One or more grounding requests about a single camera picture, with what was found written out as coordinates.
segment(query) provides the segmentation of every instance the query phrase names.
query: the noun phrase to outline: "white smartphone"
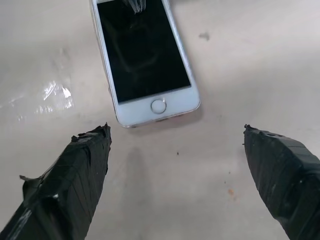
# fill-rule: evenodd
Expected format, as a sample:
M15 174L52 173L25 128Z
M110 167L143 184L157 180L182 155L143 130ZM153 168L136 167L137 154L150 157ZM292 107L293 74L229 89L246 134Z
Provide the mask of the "white smartphone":
M114 110L136 127L196 110L200 97L168 0L135 14L122 0L92 0Z

